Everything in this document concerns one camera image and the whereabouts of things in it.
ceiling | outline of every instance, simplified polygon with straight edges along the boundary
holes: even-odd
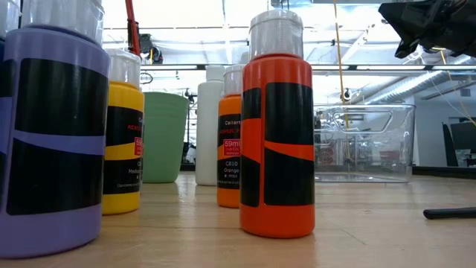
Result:
[[[258,13],[272,9],[274,0],[134,0],[135,18],[141,34],[152,34],[154,45],[161,49],[164,64],[236,64],[248,51],[248,26]],[[373,4],[349,4],[356,2]],[[338,63],[338,49],[333,40],[335,17],[332,4],[310,4],[309,0],[290,0],[290,9],[304,23],[304,59],[311,64]],[[314,2],[331,2],[314,0]],[[418,50],[406,59],[393,55],[400,38],[391,26],[382,23],[376,0],[344,1],[338,6],[338,23],[343,64],[413,65],[440,63],[439,54]],[[122,1],[103,0],[103,46],[126,46],[126,8]],[[150,71],[154,81],[144,90],[196,92],[205,81],[204,71]],[[344,87],[365,96],[401,80],[408,73],[385,75],[344,75]],[[339,102],[340,80],[336,72],[315,72],[314,102]]]

green bucket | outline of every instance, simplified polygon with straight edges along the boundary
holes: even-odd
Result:
[[[144,183],[175,182],[184,146],[188,99],[145,92]]]

white bottle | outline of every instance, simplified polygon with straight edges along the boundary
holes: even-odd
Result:
[[[208,66],[207,82],[199,85],[196,134],[196,184],[216,185],[218,102],[223,93],[225,67]]]

wooden tabletop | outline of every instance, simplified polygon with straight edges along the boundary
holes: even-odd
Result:
[[[239,228],[194,173],[144,185],[141,209],[103,218],[98,239],[15,267],[475,268],[476,220],[426,220],[424,208],[476,205],[476,180],[414,177],[410,184],[318,183],[314,234],[293,240]]]

white wall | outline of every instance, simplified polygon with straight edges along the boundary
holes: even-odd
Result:
[[[460,111],[462,110],[459,103],[452,104]],[[465,103],[464,105],[468,113],[475,117],[476,103]],[[416,104],[419,165],[447,167],[442,124],[449,124],[449,118],[453,117],[462,117],[462,115],[446,102],[421,101]]]

